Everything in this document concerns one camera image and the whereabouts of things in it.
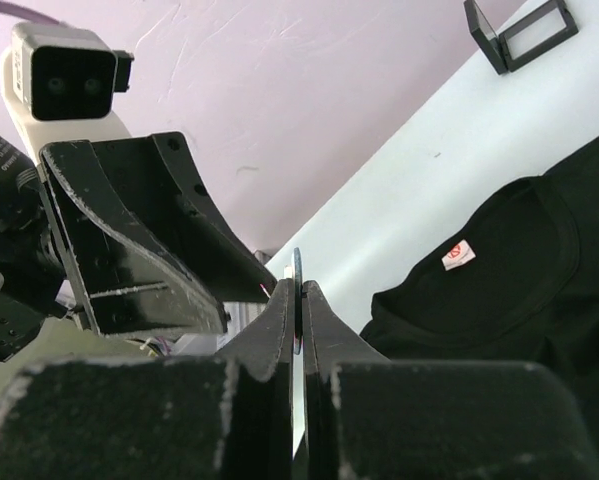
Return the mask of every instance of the camera housing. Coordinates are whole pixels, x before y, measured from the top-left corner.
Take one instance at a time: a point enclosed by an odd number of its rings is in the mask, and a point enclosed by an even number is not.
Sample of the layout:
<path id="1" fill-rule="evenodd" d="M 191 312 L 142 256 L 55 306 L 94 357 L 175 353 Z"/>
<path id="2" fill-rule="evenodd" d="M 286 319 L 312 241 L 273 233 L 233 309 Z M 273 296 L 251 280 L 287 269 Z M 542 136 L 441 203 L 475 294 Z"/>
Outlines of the camera housing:
<path id="1" fill-rule="evenodd" d="M 13 89 L 37 120 L 107 116 L 117 65 L 117 54 L 90 30 L 35 23 L 12 30 Z"/>

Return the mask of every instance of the black t-shirt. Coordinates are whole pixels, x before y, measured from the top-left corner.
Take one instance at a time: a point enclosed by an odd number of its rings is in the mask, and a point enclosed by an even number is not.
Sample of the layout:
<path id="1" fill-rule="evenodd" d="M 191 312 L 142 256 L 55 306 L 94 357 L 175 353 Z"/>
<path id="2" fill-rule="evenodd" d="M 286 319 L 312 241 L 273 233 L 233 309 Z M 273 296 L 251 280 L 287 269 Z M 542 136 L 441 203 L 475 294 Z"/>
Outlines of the black t-shirt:
<path id="1" fill-rule="evenodd" d="M 446 270 L 462 241 L 474 258 Z M 542 363 L 577 397 L 599 450 L 599 138 L 492 195 L 374 295 L 361 336 L 391 359 Z"/>

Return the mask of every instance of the white tag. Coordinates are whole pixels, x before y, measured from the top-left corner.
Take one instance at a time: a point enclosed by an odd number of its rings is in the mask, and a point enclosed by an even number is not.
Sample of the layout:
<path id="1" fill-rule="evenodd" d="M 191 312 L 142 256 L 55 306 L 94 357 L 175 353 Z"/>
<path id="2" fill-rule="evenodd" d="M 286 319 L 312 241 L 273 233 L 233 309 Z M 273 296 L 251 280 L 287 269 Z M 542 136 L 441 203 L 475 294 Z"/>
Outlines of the white tag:
<path id="1" fill-rule="evenodd" d="M 452 270 L 453 268 L 460 267 L 461 265 L 465 265 L 475 257 L 475 252 L 472 251 L 472 248 L 470 248 L 468 242 L 462 240 L 457 245 L 452 247 L 450 252 L 443 257 L 442 262 L 444 268 L 446 271 L 448 271 Z"/>

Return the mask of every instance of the white surface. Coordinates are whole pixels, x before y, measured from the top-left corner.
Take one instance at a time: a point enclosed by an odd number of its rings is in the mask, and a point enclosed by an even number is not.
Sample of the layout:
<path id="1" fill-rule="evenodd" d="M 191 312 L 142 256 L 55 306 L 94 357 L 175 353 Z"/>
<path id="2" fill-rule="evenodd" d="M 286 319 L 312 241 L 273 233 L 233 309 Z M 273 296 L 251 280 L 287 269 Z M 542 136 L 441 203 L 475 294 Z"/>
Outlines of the white surface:
<path id="1" fill-rule="evenodd" d="M 251 250 L 282 246 L 476 51 L 463 0 L 14 1 L 135 54 L 115 111 L 133 136 L 185 134 Z M 522 0 L 480 3 L 497 26 Z M 23 147 L 1 99 L 0 134 Z"/>
<path id="2" fill-rule="evenodd" d="M 304 278 L 317 280 L 334 311 L 360 331 L 373 293 L 399 284 L 488 196 L 597 137 L 599 0 L 568 5 L 578 35 L 503 77 L 473 56 L 267 266 L 282 276 L 300 247 Z M 296 373 L 301 379 L 300 364 Z M 296 441 L 301 389 L 297 382 Z"/>
<path id="3" fill-rule="evenodd" d="M 12 53 L 6 48 L 0 58 L 0 92 L 10 118 L 28 156 L 39 165 L 39 150 L 51 142 L 90 140 L 92 142 L 130 138 L 128 129 L 115 114 L 97 120 L 40 122 L 21 102 L 13 89 Z"/>

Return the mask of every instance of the purple cable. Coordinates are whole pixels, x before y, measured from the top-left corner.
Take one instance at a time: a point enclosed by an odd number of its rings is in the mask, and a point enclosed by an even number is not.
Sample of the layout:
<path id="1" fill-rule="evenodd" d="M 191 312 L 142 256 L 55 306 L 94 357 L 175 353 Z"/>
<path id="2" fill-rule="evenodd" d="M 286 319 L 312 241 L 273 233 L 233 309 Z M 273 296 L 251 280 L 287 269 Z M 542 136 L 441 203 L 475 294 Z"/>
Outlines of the purple cable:
<path id="1" fill-rule="evenodd" d="M 31 8 L 22 7 L 15 5 L 10 2 L 2 2 L 0 0 L 0 13 L 4 15 L 10 15 L 12 17 L 18 17 L 21 20 L 26 20 L 33 23 L 44 23 L 47 25 L 62 25 L 62 22 L 55 20 L 52 17 L 39 13 Z"/>

